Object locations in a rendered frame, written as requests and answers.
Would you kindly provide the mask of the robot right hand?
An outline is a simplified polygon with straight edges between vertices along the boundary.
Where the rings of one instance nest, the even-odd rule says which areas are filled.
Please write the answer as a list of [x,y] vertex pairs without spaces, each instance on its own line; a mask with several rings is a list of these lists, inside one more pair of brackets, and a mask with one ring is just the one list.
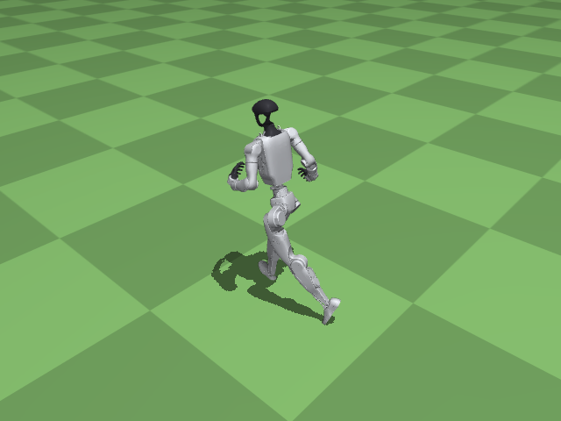
[[[305,168],[298,168],[298,170],[301,170],[301,171],[298,173],[298,175],[299,175],[301,172],[304,172],[304,173],[301,175],[301,177],[304,175],[303,179],[305,179],[305,176],[308,174],[307,170],[306,170]],[[307,182],[307,180],[306,180],[306,182]]]

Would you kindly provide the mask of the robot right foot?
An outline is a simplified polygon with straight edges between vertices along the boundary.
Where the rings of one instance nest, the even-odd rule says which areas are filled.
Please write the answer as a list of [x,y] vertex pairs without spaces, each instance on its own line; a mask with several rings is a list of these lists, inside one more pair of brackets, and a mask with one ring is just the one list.
[[272,275],[269,275],[269,274],[267,273],[267,271],[268,271],[268,264],[267,264],[264,260],[260,260],[258,265],[259,265],[259,269],[260,269],[261,273],[264,274],[265,276],[267,276],[270,280],[275,280],[275,279],[277,279],[276,275],[273,276],[273,273],[272,273]]

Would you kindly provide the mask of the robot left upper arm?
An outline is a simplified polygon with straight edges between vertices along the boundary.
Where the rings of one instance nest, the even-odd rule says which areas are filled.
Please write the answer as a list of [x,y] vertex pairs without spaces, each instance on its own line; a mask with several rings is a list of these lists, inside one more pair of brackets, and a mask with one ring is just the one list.
[[255,140],[245,146],[245,171],[247,174],[247,179],[249,181],[249,186],[247,190],[255,190],[259,186],[257,180],[258,173],[258,160],[262,153],[261,140]]

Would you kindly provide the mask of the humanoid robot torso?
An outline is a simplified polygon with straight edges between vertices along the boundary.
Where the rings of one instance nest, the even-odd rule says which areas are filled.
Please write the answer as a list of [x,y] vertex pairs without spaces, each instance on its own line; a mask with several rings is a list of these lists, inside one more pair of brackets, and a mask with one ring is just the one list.
[[253,141],[261,140],[262,153],[258,160],[258,171],[264,184],[272,185],[270,189],[273,190],[273,197],[270,204],[272,208],[279,205],[287,216],[296,207],[295,195],[292,191],[288,192],[287,186],[282,184],[291,180],[293,158],[288,132],[281,127],[277,130],[282,133],[267,137],[263,136],[266,132],[263,131],[263,134],[259,133]]

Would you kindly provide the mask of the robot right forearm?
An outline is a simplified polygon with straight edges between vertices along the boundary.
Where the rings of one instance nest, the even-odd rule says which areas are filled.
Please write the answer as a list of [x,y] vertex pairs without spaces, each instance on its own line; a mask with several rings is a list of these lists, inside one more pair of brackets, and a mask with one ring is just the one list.
[[[313,156],[313,155],[312,155]],[[313,157],[314,158],[314,157]],[[314,158],[315,159],[315,158]],[[317,164],[314,163],[311,167],[306,168],[308,174],[305,176],[305,179],[309,182],[314,181],[318,177],[317,173]]]

